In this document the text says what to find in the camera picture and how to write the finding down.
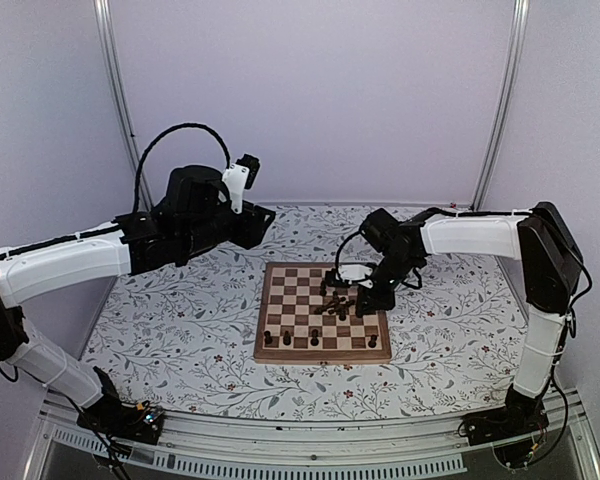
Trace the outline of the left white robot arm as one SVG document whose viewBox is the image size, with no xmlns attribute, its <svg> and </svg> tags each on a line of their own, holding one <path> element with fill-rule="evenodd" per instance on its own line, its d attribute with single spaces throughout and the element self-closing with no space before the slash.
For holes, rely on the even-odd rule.
<svg viewBox="0 0 600 480">
<path fill-rule="evenodd" d="M 86 367 L 26 321 L 22 304 L 99 278 L 182 267 L 217 245 L 259 245 L 275 214 L 244 200 L 259 171 L 245 155 L 224 171 L 187 166 L 172 171 L 165 197 L 149 212 L 116 217 L 91 230 L 0 249 L 0 362 L 63 393 L 108 434 L 128 426 L 107 376 Z"/>
</svg>

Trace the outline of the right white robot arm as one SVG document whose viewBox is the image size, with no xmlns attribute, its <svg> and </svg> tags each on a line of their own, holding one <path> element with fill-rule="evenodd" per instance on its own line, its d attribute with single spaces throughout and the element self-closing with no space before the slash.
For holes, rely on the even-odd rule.
<svg viewBox="0 0 600 480">
<path fill-rule="evenodd" d="M 379 209 L 367 216 L 358 232 L 382 256 L 376 265 L 337 270 L 345 282 L 360 285 L 360 314 L 392 309 L 397 286 L 433 255 L 487 255 L 520 262 L 528 332 L 510 389 L 522 397 L 503 407 L 496 422 L 507 436 L 517 436 L 532 424 L 536 409 L 527 398 L 540 397 L 549 383 L 574 304 L 584 294 L 578 283 L 588 275 L 555 205 L 540 202 L 531 209 L 504 213 L 432 207 L 404 221 Z"/>
</svg>

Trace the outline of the brown chess piece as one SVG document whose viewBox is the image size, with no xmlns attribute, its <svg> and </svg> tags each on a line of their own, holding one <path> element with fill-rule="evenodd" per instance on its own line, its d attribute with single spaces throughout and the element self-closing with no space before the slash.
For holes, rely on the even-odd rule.
<svg viewBox="0 0 600 480">
<path fill-rule="evenodd" d="M 328 302 L 324 305 L 336 305 L 336 306 L 340 306 L 341 309 L 349 309 L 355 303 L 356 303 L 355 300 L 347 300 L 344 297 L 338 297 L 335 300 L 331 300 L 330 302 Z"/>
</svg>

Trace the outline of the wooden chess board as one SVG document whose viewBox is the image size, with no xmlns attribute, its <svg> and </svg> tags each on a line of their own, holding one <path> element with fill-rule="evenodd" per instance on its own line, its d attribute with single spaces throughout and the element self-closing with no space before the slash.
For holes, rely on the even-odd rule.
<svg viewBox="0 0 600 480">
<path fill-rule="evenodd" d="M 338 297 L 357 299 L 358 290 L 327 286 L 326 296 L 319 295 L 327 263 L 268 263 L 265 268 L 259 320 L 254 344 L 254 360 L 271 365 L 364 365 L 386 364 L 392 358 L 387 315 L 378 311 L 362 318 L 355 315 L 355 304 L 347 310 L 345 321 L 334 315 L 314 315 L 317 306 Z M 319 332 L 318 346 L 310 344 L 311 332 Z M 270 331 L 271 345 L 264 344 L 264 332 Z M 292 345 L 282 345 L 289 331 Z M 377 335 L 377 347 L 368 342 Z"/>
</svg>

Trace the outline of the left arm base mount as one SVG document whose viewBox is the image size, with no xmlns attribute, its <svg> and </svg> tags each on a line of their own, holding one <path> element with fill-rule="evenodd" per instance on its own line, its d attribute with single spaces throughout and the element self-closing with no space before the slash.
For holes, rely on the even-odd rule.
<svg viewBox="0 0 600 480">
<path fill-rule="evenodd" d="M 149 400 L 136 404 L 123 402 L 109 376 L 98 367 L 94 371 L 101 381 L 103 397 L 81 409 L 77 425 L 109 437 L 157 445 L 165 410 Z"/>
</svg>

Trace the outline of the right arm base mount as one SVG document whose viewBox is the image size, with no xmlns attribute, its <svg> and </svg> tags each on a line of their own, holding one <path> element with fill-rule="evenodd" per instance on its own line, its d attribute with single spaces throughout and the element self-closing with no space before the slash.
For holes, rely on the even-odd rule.
<svg viewBox="0 0 600 480">
<path fill-rule="evenodd" d="M 502 407 L 464 415 L 457 433 L 467 438 L 470 446 L 507 440 L 495 448 L 496 460 L 518 469 L 534 459 L 548 426 L 542 397 L 527 397 L 510 387 Z"/>
</svg>

